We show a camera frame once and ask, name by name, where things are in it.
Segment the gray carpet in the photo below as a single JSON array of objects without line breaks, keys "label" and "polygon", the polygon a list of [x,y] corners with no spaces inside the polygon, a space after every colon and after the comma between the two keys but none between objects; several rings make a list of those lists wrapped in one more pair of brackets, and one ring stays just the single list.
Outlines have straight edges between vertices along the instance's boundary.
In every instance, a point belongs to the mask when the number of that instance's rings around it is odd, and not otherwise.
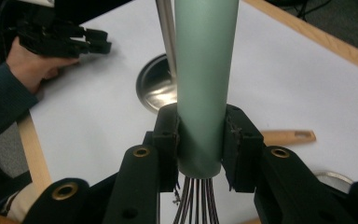
[{"label": "gray carpet", "polygon": [[[309,0],[306,11],[324,2],[326,0]],[[283,10],[297,14],[293,7],[284,7]],[[307,14],[305,19],[358,48],[358,0],[332,0],[325,7]],[[0,136],[0,166],[11,176],[22,174],[28,169],[16,125]]]}]

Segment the whisk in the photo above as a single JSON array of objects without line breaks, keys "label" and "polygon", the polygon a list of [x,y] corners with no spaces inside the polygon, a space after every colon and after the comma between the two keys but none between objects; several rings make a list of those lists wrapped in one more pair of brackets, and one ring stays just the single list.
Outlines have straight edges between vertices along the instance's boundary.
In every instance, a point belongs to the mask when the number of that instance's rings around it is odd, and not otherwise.
[{"label": "whisk", "polygon": [[219,223],[213,195],[213,181],[185,177],[182,196],[173,224]]}]

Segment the dark sleeve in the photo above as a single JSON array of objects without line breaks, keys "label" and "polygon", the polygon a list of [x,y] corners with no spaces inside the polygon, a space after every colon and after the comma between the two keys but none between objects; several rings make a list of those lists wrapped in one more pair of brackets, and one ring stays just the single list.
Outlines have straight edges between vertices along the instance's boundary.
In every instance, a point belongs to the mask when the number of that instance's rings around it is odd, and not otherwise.
[{"label": "dark sleeve", "polygon": [[10,72],[6,63],[0,65],[0,133],[27,109],[37,103],[33,96]]}]

